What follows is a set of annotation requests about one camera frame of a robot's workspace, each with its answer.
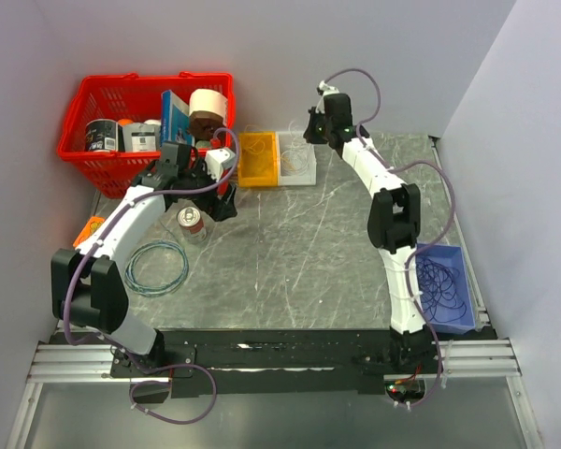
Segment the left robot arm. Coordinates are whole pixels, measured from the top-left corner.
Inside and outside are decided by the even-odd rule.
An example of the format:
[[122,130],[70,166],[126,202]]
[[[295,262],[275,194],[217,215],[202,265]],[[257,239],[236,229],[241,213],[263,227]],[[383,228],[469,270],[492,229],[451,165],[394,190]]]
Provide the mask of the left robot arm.
[[212,220],[237,214],[235,188],[228,182],[237,168],[229,148],[200,155],[187,144],[167,142],[158,159],[132,180],[123,199],[104,223],[73,249],[57,251],[50,261],[53,315],[62,320],[72,345],[73,326],[85,327],[123,349],[147,376],[164,369],[165,338],[134,315],[123,280],[127,259],[146,231],[179,199],[188,199]]

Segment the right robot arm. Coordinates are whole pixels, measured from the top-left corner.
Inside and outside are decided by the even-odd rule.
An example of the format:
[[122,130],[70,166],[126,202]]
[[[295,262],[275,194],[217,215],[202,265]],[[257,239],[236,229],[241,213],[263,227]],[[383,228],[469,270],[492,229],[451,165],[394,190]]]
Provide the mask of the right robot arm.
[[333,149],[370,194],[367,234],[381,256],[391,301],[390,340],[380,361],[400,372],[411,372],[420,365],[429,345],[413,256],[421,231],[420,190],[392,172],[366,132],[356,132],[347,94],[332,89],[319,95],[317,106],[309,109],[303,138],[309,144]]

